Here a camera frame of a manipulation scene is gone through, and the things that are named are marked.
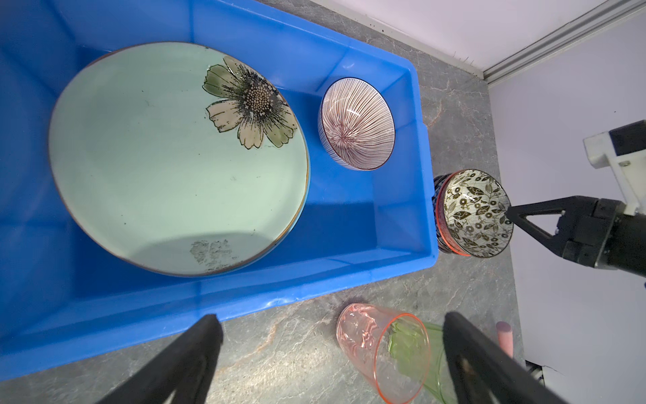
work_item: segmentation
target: bowl rim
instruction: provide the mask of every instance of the bowl rim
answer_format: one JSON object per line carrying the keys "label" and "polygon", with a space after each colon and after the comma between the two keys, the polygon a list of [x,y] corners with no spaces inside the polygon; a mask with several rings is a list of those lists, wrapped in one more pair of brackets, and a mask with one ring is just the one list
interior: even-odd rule
{"label": "bowl rim", "polygon": [[[326,130],[325,130],[325,125],[323,124],[323,104],[325,103],[325,99],[326,99],[326,97],[328,96],[328,91],[332,88],[332,86],[334,86],[334,84],[336,84],[336,83],[338,83],[338,82],[340,82],[340,81],[342,81],[342,80],[359,80],[359,81],[363,81],[365,84],[368,84],[370,87],[372,87],[372,88],[373,88],[373,90],[375,90],[375,92],[377,92],[377,94],[379,95],[379,97],[381,98],[381,100],[383,100],[383,102],[386,104],[386,108],[388,108],[388,113],[390,114],[390,120],[391,120],[391,122],[393,123],[393,147],[390,149],[390,152],[388,153],[388,157],[386,157],[386,159],[384,160],[384,162],[383,162],[383,163],[381,163],[381,164],[379,164],[377,167],[374,167],[374,168],[361,168],[361,167],[357,167],[357,166],[353,165],[353,164],[352,164],[352,163],[350,163],[350,162],[347,162],[343,157],[341,157],[341,155],[339,154],[339,152],[338,152],[338,151],[334,148],[334,146],[332,145],[332,142],[330,142],[330,140],[329,140],[328,133],[326,132]],[[377,89],[375,88],[375,86],[373,86],[372,84],[368,83],[366,80],[362,80],[362,79],[360,79],[360,78],[352,77],[352,76],[343,77],[343,78],[340,78],[340,79],[338,79],[338,80],[335,80],[332,84],[330,84],[330,85],[329,85],[328,89],[327,89],[327,90],[325,90],[325,93],[323,94],[323,98],[321,99],[321,105],[320,105],[320,107],[318,108],[318,118],[319,118],[319,120],[320,120],[320,122],[321,122],[321,128],[323,129],[323,134],[325,135],[325,138],[326,138],[326,140],[328,141],[330,148],[331,148],[331,149],[332,149],[332,151],[334,151],[334,153],[335,153],[335,154],[336,154],[336,155],[341,159],[341,161],[343,161],[345,164],[348,164],[350,167],[353,167],[353,168],[355,168],[355,169],[357,169],[357,170],[361,170],[361,171],[372,171],[372,170],[376,170],[376,169],[378,169],[379,167],[381,167],[382,165],[384,165],[384,164],[385,164],[385,163],[390,159],[390,156],[392,156],[392,155],[393,155],[393,151],[395,150],[395,142],[397,141],[397,130],[395,129],[395,118],[393,118],[393,111],[390,109],[390,105],[388,105],[388,103],[386,102],[386,99],[385,99],[385,98],[384,98],[384,96],[379,92],[379,90],[377,90]]]}
{"label": "bowl rim", "polygon": [[[447,185],[447,184],[449,183],[449,181],[450,181],[450,180],[451,180],[455,175],[457,175],[457,174],[459,174],[459,173],[462,173],[462,172],[464,172],[464,171],[469,171],[469,170],[472,170],[472,171],[480,171],[481,173],[487,174],[488,176],[490,176],[491,178],[493,178],[493,179],[494,179],[494,181],[496,182],[496,184],[498,184],[498,185],[500,186],[500,189],[502,189],[502,190],[503,190],[503,192],[505,192],[505,195],[507,196],[507,199],[509,199],[509,194],[507,193],[507,191],[505,191],[505,189],[504,189],[503,185],[500,183],[500,181],[498,181],[498,179],[497,179],[496,177],[494,177],[493,175],[491,175],[491,174],[487,173],[486,171],[480,170],[480,169],[478,169],[478,168],[465,168],[465,169],[462,169],[462,170],[458,170],[458,171],[454,172],[453,174],[451,174],[451,177],[450,177],[450,178],[449,178],[449,179],[448,179],[444,184],[445,184],[445,185]],[[500,253],[502,253],[504,250],[506,250],[506,249],[507,249],[507,247],[509,247],[509,244],[511,243],[511,241],[512,241],[512,237],[513,237],[513,236],[514,236],[514,227],[513,227],[513,225],[512,225],[511,234],[510,234],[509,238],[507,239],[507,244],[506,244],[503,248],[501,248],[501,249],[500,249],[500,251],[498,251],[497,253],[495,253],[495,254],[493,254],[493,255],[489,255],[489,256],[487,256],[487,257],[482,257],[482,256],[480,256],[480,255],[474,255],[474,254],[472,254],[472,253],[470,253],[470,252],[468,252],[468,251],[467,251],[467,252],[471,255],[471,257],[475,257],[475,258],[487,259],[487,258],[495,257],[496,255],[499,255],[499,254],[500,254]],[[466,249],[462,246],[462,244],[461,244],[461,243],[458,243],[458,245],[460,245],[460,248],[462,248],[462,249],[464,249],[464,250],[466,251]]]}

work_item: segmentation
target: plastic cup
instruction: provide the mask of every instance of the plastic cup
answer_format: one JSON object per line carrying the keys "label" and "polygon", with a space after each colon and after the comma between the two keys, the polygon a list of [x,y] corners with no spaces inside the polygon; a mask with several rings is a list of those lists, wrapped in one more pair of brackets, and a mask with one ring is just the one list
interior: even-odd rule
{"label": "plastic cup", "polygon": [[430,369],[431,346],[416,316],[353,303],[339,317],[337,340],[386,403],[409,403],[422,389]]}
{"label": "plastic cup", "polygon": [[424,323],[424,326],[431,343],[431,365],[424,388],[441,403],[457,404],[457,396],[444,352],[442,326],[432,323]]}

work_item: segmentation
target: white bracket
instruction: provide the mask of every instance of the white bracket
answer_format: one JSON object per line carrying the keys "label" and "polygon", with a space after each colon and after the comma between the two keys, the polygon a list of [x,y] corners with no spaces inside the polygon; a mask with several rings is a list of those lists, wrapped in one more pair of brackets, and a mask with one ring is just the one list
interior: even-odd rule
{"label": "white bracket", "polygon": [[617,156],[609,132],[583,139],[583,145],[594,168],[612,168],[626,200],[624,214],[646,213],[646,149]]}

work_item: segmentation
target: flower pattern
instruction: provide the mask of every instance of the flower pattern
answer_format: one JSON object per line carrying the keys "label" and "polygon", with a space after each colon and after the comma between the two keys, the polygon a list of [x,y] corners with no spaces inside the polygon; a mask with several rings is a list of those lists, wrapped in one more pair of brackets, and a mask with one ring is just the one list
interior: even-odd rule
{"label": "flower pattern", "polygon": [[474,257],[493,257],[503,251],[514,225],[505,216],[510,202],[498,181],[468,169],[455,174],[446,189],[444,216],[458,244]]}
{"label": "flower pattern", "polygon": [[206,108],[218,132],[237,127],[240,144],[247,149],[260,147],[265,136],[276,147],[288,143],[298,123],[276,87],[231,56],[224,56],[224,63],[209,68],[202,86],[224,98]]}

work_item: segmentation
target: pink plastic cup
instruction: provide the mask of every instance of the pink plastic cup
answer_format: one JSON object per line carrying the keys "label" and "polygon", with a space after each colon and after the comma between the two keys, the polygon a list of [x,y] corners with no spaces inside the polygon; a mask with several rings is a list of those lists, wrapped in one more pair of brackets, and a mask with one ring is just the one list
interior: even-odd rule
{"label": "pink plastic cup", "polygon": [[386,403],[409,403],[422,389],[431,346],[426,327],[416,316],[353,303],[339,317],[337,340]]}

